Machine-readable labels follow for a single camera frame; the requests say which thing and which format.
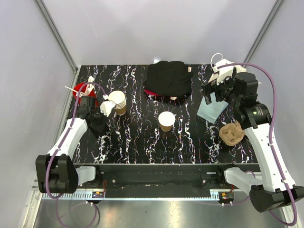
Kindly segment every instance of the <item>red cloth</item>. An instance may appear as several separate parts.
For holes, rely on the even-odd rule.
[[[150,94],[150,95],[153,95],[153,96],[159,96],[158,94],[155,94],[155,93],[153,93],[153,92],[151,92],[151,91],[149,91],[149,90],[144,90],[145,91],[145,93],[147,93],[147,94]]]

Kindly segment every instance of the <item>blue towel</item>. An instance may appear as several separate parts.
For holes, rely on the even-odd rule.
[[[197,115],[214,124],[228,103],[226,101],[216,102],[214,93],[211,94],[211,101],[211,104],[206,105],[205,97],[203,97]]]

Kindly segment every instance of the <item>metal floor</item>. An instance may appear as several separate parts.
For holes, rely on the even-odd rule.
[[[245,198],[236,192],[236,201]],[[56,219],[55,200],[43,199],[37,214],[35,228],[61,228]],[[89,205],[69,210],[79,200],[60,200],[59,215],[71,228],[87,226],[94,209]],[[268,212],[257,212],[250,201],[233,207],[207,206],[196,201],[106,201],[98,204],[92,228],[285,228]],[[282,210],[276,214],[285,220]]]

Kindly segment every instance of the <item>black cloth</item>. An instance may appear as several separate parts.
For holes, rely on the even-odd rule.
[[[183,62],[160,61],[148,67],[148,79],[143,85],[146,90],[161,96],[182,97],[191,93],[193,73]]]

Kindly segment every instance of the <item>cup lid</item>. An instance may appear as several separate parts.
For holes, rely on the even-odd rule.
[[[122,91],[116,90],[109,94],[109,100],[114,101],[116,104],[120,104],[125,100],[125,95]]]
[[[158,121],[160,122],[161,125],[165,127],[169,127],[174,124],[175,122],[175,115],[172,112],[162,112],[158,116]]]

